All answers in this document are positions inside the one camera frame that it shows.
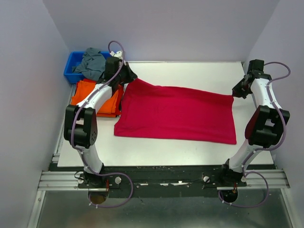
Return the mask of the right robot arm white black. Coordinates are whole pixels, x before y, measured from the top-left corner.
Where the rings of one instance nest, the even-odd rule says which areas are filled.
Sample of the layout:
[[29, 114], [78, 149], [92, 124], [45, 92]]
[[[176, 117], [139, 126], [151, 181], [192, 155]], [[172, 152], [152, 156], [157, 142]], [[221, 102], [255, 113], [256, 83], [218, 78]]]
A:
[[262, 151], [280, 147], [286, 136], [290, 113], [277, 102], [272, 89], [274, 79], [264, 72], [267, 64], [254, 59], [249, 62], [246, 75], [232, 89], [234, 97], [254, 96], [256, 111], [245, 128], [245, 141], [238, 152], [222, 165], [218, 180], [224, 186], [245, 177], [248, 165]]

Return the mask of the magenta t shirt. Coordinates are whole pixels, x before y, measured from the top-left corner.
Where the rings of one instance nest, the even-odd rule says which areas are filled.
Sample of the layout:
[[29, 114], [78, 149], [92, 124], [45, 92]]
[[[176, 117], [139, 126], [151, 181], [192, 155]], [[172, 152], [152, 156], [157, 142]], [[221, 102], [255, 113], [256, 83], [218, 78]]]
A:
[[233, 102], [230, 95], [136, 79], [123, 95], [114, 135], [235, 145]]

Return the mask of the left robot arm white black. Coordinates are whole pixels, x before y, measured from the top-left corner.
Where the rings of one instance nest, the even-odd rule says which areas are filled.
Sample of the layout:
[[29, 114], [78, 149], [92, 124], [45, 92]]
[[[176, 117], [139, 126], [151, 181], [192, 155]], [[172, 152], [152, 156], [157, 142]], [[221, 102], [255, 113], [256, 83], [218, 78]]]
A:
[[124, 57], [116, 56], [106, 59], [103, 76], [84, 100], [66, 107], [64, 122], [64, 139], [78, 151], [84, 171], [90, 173], [89, 182], [96, 188], [105, 183], [105, 175], [101, 173], [104, 164], [95, 146], [98, 134], [96, 114], [119, 86], [137, 78]]

